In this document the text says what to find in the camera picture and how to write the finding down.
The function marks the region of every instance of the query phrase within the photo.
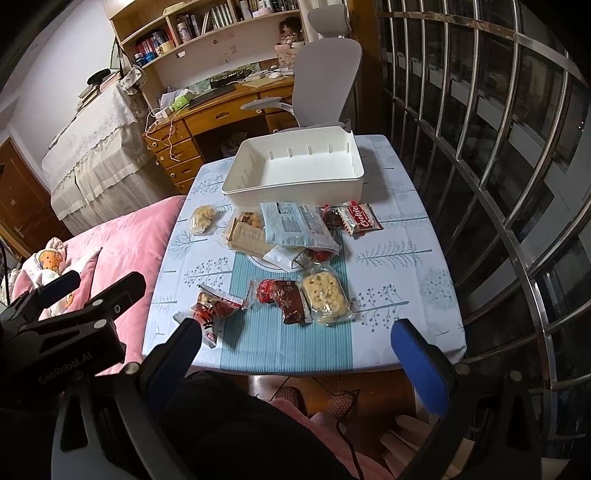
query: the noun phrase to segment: white plastic bin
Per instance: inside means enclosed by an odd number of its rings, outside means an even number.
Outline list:
[[[363,165],[353,134],[309,128],[251,138],[240,145],[222,192],[236,207],[261,202],[358,202]]]

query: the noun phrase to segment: desk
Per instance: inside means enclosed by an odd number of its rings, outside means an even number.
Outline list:
[[[385,137],[355,140],[365,169],[362,200],[371,203],[384,226],[360,238],[337,233],[343,249],[332,266],[357,314],[355,321],[330,327],[285,325],[276,307],[238,312],[217,326],[217,347],[202,346],[195,366],[281,375],[394,369],[399,363],[390,347],[390,326],[403,317],[452,362],[463,356],[466,340],[453,284],[418,193]],[[174,332],[173,314],[195,304],[200,283],[244,298],[252,278],[296,277],[216,240],[232,217],[221,192],[231,165],[227,158],[202,167],[189,191],[156,281],[144,355]],[[188,219],[208,203],[220,212],[212,234],[189,235]]]
[[[168,141],[170,122],[162,123],[155,132],[150,134],[150,138],[144,135],[144,139],[148,148],[156,154],[156,163],[164,169],[164,174],[170,177],[181,194],[187,194],[201,166],[217,160],[211,158],[210,142],[198,141],[195,135],[256,117],[264,117],[266,121],[264,131],[261,131],[259,122],[257,131],[260,135],[297,127],[293,115],[282,110],[240,110],[245,103],[265,97],[280,96],[284,102],[291,103],[293,83],[293,77],[287,77],[259,88],[236,85],[236,90],[233,92],[192,110],[188,108],[181,110],[174,117],[170,143]],[[171,158],[171,151],[180,161]]]

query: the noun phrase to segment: white tablecloth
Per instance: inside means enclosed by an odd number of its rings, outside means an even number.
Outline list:
[[[466,340],[453,284],[423,204],[396,153],[381,135],[358,136],[365,168],[362,201],[370,203],[384,230],[351,238],[332,266],[357,312],[355,321],[327,327],[285,325],[278,308],[250,309],[219,325],[217,347],[202,346],[197,367],[251,374],[312,375],[397,368],[390,326],[409,318],[429,343],[452,362]],[[251,278],[295,278],[221,246],[216,236],[232,216],[221,185],[232,158],[201,168],[173,230],[148,314],[143,353],[165,342],[177,327],[173,314],[195,304],[200,283],[243,297]],[[211,204],[222,213],[215,233],[190,236],[195,208]]]

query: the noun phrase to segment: wooden door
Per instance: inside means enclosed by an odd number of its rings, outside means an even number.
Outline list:
[[[9,243],[21,251],[41,250],[51,237],[67,240],[69,230],[57,219],[51,208],[50,195],[29,170],[12,141],[8,139],[0,147],[0,218],[5,235],[15,238]]]

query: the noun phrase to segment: pink blanket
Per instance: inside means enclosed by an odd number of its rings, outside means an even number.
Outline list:
[[[143,298],[115,322],[119,339],[127,345],[125,363],[142,361],[150,301],[164,251],[184,200],[184,196],[162,200],[95,226],[65,242],[68,257],[74,259],[81,258],[93,248],[102,247],[91,298],[132,271],[140,272],[146,280]],[[122,365],[117,364],[104,373],[118,372],[121,368]]]

